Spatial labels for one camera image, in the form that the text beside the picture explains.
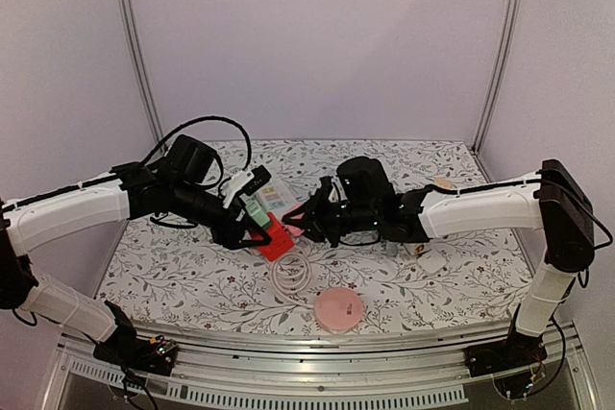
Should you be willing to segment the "red cube socket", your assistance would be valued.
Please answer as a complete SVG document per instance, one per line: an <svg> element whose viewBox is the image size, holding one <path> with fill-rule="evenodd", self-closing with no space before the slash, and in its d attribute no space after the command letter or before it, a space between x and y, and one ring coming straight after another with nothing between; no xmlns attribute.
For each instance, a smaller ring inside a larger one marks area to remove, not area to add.
<svg viewBox="0 0 615 410"><path fill-rule="evenodd" d="M273 263L290 252L295 244L275 215L272 212L268 212L267 215L270 226L265 231L271 238L271 242L266 246L258 246L257 251L267 262Z"/></svg>

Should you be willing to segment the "white multicolour power strip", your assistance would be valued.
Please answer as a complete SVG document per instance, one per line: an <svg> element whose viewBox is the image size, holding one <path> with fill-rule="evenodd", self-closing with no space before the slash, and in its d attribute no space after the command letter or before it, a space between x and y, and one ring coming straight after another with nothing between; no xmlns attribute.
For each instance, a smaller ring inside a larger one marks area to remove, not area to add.
<svg viewBox="0 0 615 410"><path fill-rule="evenodd" d="M257 197L260 204L274 214L284 215L298 204L289 188L280 179L271 179L257 191Z"/></svg>

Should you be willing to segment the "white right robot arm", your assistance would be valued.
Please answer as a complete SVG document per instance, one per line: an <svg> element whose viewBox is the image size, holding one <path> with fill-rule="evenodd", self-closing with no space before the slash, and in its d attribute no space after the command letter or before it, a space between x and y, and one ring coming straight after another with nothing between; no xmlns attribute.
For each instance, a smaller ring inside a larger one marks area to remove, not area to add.
<svg viewBox="0 0 615 410"><path fill-rule="evenodd" d="M572 280L595 259L592 205L555 159L517 179L457 190L431 184L398 192L381 163L369 157L344 161L336 174L343 199L332 200L332 178L323 177L315 193L283 216L283 223L333 247L361 231L374 231L390 242L423 244L471 231L543 230L544 260L515 312L512 334L497 348L497 359L507 368L532 355L532 338L542 335Z"/></svg>

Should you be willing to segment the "white plug adapter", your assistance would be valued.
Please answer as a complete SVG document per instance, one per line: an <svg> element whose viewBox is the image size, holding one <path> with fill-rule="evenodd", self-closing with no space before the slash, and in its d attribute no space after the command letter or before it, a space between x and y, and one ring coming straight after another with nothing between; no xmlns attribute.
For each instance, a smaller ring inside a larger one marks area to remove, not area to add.
<svg viewBox="0 0 615 410"><path fill-rule="evenodd" d="M434 274L442 270L446 263L446 257L436 250L429 250L417 255L417 264L428 274Z"/></svg>

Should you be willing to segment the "pink plug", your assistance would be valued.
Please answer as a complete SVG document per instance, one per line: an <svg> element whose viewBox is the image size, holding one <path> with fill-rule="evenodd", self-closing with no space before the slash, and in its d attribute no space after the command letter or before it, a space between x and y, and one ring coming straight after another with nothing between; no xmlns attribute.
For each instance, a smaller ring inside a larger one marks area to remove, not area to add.
<svg viewBox="0 0 615 410"><path fill-rule="evenodd" d="M288 212L294 212L294 211L297 211L300 207L301 207L300 205L296 205L296 206L294 206L293 208L289 209L289 210L288 210ZM292 216L292 219L293 219L293 220L300 220L300 219L302 219L302 218L303 218L303 216L304 216L304 213L303 213L303 212L301 212L301 213L298 213L298 214L296 214L296 215ZM292 237L300 237L300 236L302 236L302 235L304 234L304 232L305 232L303 229L300 229L300 228L298 228L298 227L296 227L296 226L289 225L289 224L286 224L286 223L283 223L283 228L284 228L284 229L285 229L285 231L286 231L289 235L291 235Z"/></svg>

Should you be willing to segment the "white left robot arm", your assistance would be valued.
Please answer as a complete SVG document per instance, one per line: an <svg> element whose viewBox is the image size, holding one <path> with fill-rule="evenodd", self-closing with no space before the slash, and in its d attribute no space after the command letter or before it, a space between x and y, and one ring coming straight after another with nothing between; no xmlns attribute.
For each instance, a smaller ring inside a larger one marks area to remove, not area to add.
<svg viewBox="0 0 615 410"><path fill-rule="evenodd" d="M126 314L111 302L88 298L32 268L31 251L65 236L109 223L171 213L209 229L227 250L265 246L271 239L249 215L242 196L271 179L264 166L246 166L217 184L204 179L220 155L181 135L160 159L112 168L92 180L11 201L1 208L1 307L23 310L82 332L123 366L135 365L143 347Z"/></svg>

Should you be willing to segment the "white cube adapter red print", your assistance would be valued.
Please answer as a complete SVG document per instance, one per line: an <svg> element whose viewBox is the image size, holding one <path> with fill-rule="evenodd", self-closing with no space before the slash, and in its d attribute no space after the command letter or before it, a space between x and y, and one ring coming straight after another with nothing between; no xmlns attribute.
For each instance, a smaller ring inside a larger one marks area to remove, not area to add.
<svg viewBox="0 0 615 410"><path fill-rule="evenodd" d="M404 243L403 247L406 253L411 257L421 257L423 254L428 252L430 249L426 247L425 244L407 244Z"/></svg>

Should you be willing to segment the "round pink socket base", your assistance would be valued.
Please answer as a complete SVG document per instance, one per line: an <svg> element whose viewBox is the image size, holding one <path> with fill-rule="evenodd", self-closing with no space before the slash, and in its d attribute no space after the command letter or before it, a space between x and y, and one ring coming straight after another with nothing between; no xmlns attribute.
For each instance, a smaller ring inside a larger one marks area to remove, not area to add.
<svg viewBox="0 0 615 410"><path fill-rule="evenodd" d="M318 324L333 334L347 333L363 319L361 297L349 288L333 287L320 293L313 311Z"/></svg>

